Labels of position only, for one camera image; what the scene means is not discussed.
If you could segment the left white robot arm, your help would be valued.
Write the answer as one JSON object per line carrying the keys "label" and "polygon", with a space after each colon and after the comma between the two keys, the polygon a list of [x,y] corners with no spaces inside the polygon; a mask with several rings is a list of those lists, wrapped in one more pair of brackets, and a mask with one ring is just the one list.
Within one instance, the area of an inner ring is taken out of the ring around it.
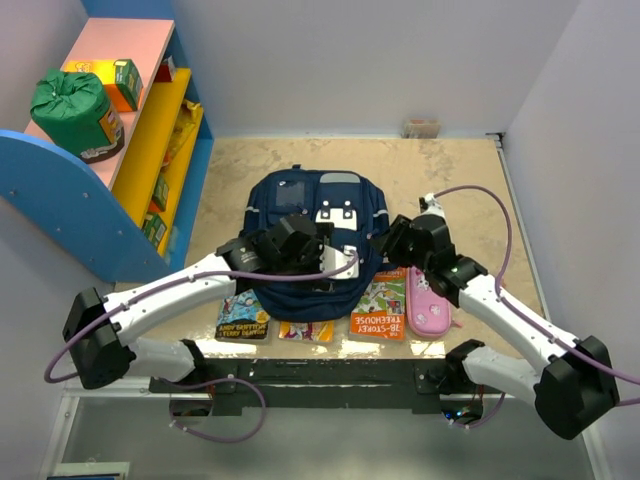
{"label": "left white robot arm", "polygon": [[86,390],[127,375],[164,379],[185,392],[200,390],[207,367],[195,341],[155,341],[148,332],[197,306],[260,284],[326,279],[329,270],[322,262],[333,230],[331,222],[291,214],[151,283],[107,297],[94,288],[80,292],[63,328],[63,350],[75,367],[74,378]]}

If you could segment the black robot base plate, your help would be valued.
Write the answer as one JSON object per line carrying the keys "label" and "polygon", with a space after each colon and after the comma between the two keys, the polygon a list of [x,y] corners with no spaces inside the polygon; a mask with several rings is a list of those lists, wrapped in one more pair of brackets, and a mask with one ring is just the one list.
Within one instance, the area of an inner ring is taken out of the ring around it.
{"label": "black robot base plate", "polygon": [[443,359],[208,359],[207,370],[191,374],[180,390],[150,381],[153,394],[195,395],[212,402],[215,416],[238,416],[261,405],[255,385],[271,408],[399,409],[436,414],[443,403],[460,402],[477,391],[448,378]]}

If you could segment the navy blue school backpack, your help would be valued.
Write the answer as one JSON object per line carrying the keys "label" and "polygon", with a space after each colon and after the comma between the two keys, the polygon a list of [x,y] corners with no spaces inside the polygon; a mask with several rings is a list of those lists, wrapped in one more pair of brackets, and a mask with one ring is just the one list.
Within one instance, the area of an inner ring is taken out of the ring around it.
{"label": "navy blue school backpack", "polygon": [[280,321],[347,316],[383,267],[370,241],[388,228],[383,191],[357,173],[272,172],[251,190],[240,232],[270,276],[253,292]]}

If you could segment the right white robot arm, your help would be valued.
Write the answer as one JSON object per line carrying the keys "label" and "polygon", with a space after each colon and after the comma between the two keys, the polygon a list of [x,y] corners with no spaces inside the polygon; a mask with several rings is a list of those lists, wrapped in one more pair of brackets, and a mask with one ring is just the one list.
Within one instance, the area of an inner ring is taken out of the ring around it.
{"label": "right white robot arm", "polygon": [[607,347],[547,322],[508,292],[470,257],[457,253],[445,220],[398,216],[373,248],[391,262],[422,272],[438,296],[474,316],[506,340],[518,357],[468,340],[446,356],[445,379],[459,393],[484,385],[532,406],[557,436],[571,440],[620,403]]}

